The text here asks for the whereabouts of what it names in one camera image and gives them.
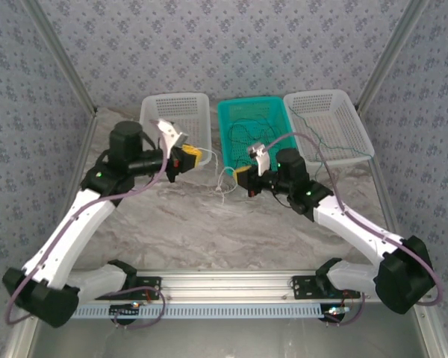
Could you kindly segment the large white perforated plastic basket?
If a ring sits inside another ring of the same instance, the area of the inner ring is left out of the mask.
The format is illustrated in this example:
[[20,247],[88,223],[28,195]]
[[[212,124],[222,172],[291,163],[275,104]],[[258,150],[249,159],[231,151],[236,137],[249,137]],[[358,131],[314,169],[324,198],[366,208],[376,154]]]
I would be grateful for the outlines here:
[[202,151],[200,166],[211,160],[211,114],[209,98],[199,92],[151,95],[143,99],[139,123],[155,142],[158,139],[152,120],[166,119],[188,134],[187,143]]

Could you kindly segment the teal perforated plastic basket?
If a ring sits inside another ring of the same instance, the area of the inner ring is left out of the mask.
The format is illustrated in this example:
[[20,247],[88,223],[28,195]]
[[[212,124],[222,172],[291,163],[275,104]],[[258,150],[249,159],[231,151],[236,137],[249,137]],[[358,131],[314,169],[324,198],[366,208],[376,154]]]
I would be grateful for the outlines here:
[[276,96],[221,101],[217,117],[225,166],[238,169],[255,163],[247,148],[269,145],[292,131],[284,102]]

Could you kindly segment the small circuit board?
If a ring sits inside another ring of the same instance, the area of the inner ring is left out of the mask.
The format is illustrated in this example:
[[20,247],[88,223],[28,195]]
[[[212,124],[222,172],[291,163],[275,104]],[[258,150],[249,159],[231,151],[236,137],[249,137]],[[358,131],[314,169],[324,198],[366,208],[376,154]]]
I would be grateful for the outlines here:
[[110,305],[108,309],[108,315],[111,317],[115,316],[137,316],[139,314],[140,308],[133,304],[114,304]]
[[324,318],[331,323],[340,324],[349,311],[348,307],[330,307],[324,311]]

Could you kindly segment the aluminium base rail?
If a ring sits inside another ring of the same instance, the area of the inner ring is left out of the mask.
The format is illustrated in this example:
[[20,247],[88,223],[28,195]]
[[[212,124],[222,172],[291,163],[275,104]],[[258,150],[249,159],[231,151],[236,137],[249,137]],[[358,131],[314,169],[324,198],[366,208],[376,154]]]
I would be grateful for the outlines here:
[[291,279],[310,270],[141,270],[139,276],[161,278],[171,304],[263,304],[294,300]]

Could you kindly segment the aluminium frame post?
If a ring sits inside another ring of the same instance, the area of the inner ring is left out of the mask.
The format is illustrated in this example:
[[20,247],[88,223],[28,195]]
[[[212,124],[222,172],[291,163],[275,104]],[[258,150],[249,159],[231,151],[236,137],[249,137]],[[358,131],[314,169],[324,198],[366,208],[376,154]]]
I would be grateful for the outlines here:
[[40,3],[38,0],[20,1],[34,23],[35,28],[43,38],[49,51],[52,53],[63,76],[69,82],[76,98],[89,114],[94,115],[96,113],[96,106]]
[[378,94],[391,67],[395,63],[424,10],[428,7],[429,2],[430,0],[409,0],[391,33],[387,45],[376,63],[376,67],[372,71],[355,104],[360,114],[363,114],[368,110],[373,99]]

